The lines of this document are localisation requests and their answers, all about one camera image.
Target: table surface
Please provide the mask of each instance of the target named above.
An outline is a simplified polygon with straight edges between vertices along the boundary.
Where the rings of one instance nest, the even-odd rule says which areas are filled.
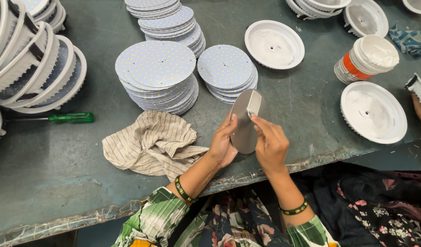
[[[270,120],[282,125],[291,142],[287,163],[300,171],[353,155],[385,148],[352,131],[340,113],[345,84],[333,72],[357,37],[343,27],[343,15],[302,21],[283,0],[181,0],[194,10],[207,47],[229,44],[244,50],[246,27],[259,20],[282,22],[305,45],[305,60],[290,70],[255,65],[258,90],[267,100]],[[16,244],[135,212],[139,199],[169,183],[123,171],[103,155],[102,139],[131,125],[142,110],[129,98],[115,74],[116,57],[145,40],[138,20],[123,0],[61,0],[68,19],[63,32],[88,62],[85,84],[60,113],[91,111],[90,124],[9,123],[0,140],[0,246]],[[378,0],[393,26],[421,31],[421,16],[400,0]],[[410,93],[404,89],[413,72],[421,76],[421,59],[400,53],[394,70],[370,79],[391,92],[403,106],[408,131],[400,143],[421,139]],[[182,118],[198,132],[196,145],[209,146],[213,132],[231,105],[211,96],[197,73],[200,94]],[[5,116],[16,115],[3,110]],[[405,167],[407,170],[421,167]],[[214,193],[266,179],[255,154],[238,155],[203,192]]]

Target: blue patterned cloth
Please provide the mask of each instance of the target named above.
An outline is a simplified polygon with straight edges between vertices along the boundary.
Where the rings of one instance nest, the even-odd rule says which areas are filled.
[[[389,36],[402,53],[410,52],[415,58],[421,57],[421,31],[398,31],[397,23],[389,30]]]

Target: screwdriver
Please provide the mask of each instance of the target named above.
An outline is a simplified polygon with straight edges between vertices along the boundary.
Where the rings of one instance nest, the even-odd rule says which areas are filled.
[[[93,113],[68,113],[66,115],[50,115],[49,117],[41,117],[41,118],[14,118],[8,119],[6,121],[12,122],[19,122],[19,121],[36,121],[36,120],[48,120],[51,123],[63,123],[63,122],[93,122],[95,120],[95,115]]]

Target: orange label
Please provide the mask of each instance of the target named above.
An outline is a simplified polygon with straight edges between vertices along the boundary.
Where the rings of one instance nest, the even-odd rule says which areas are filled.
[[[355,65],[352,63],[349,57],[349,53],[350,51],[348,51],[348,53],[346,53],[346,55],[343,57],[343,64],[345,68],[349,71],[349,73],[353,74],[356,78],[361,79],[361,80],[366,80],[374,76],[374,75],[368,75],[360,71],[359,69],[357,69]]]

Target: bracelet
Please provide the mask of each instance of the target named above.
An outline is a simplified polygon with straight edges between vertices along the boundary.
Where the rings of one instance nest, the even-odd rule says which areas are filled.
[[[307,206],[308,206],[308,203],[306,202],[306,197],[304,197],[304,203],[300,207],[293,210],[283,210],[279,206],[279,210],[285,215],[296,215],[296,214],[302,213],[306,209]]]
[[[195,203],[198,201],[198,198],[191,198],[186,192],[183,190],[183,188],[180,185],[180,175],[177,176],[174,180],[175,188],[177,188],[177,191],[181,195],[183,199],[185,199],[189,203]]]

